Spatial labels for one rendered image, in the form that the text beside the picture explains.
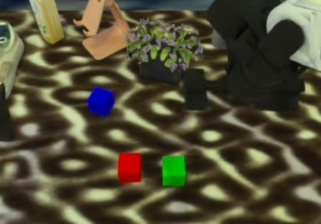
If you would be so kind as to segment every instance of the bottle label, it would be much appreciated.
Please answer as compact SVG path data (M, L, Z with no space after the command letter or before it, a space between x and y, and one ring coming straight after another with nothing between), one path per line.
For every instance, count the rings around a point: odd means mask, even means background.
M49 36L48 28L46 26L46 21L45 21L41 6L39 5L39 3L36 0L29 0L29 1L31 4L32 11L34 12L35 19L38 24L39 30L41 31L41 33L43 35L48 37Z

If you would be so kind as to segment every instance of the red cube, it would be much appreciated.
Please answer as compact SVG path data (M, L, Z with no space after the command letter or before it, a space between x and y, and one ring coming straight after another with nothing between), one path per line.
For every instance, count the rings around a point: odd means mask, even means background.
M140 153L118 154L118 180L120 182L140 182L141 155Z

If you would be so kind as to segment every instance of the patterned tablecloth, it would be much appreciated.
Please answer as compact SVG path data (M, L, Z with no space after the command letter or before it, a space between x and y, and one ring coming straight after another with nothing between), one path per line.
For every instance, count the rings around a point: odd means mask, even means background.
M224 74L204 12L126 12L191 24L205 57L192 67ZM300 111L276 114L209 94L211 109L184 109L182 87L138 78L121 51L94 61L61 12L66 38L46 44L30 12L0 12L26 50L10 98L19 141L0 146L1 224L320 224L321 78L308 72ZM111 25L111 14L102 27ZM114 91L107 118L89 113L94 86ZM142 182L119 184L117 154L141 152ZM163 155L185 155L187 184L163 187Z

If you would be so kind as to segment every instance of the orange stand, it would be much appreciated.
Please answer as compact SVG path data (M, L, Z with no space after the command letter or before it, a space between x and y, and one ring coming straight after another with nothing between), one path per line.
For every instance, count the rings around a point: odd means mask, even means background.
M108 6L115 19L115 24L98 33L104 7ZM82 44L96 59L101 60L126 47L125 36L129 26L114 0L89 0L82 20L74 20L76 26L85 26L85 39Z

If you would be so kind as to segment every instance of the potted plant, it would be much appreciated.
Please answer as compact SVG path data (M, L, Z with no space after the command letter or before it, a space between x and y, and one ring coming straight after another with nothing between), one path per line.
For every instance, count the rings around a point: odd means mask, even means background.
M141 77L171 84L178 84L190 62L203 54L197 31L162 20L141 20L126 42L130 57L138 53Z

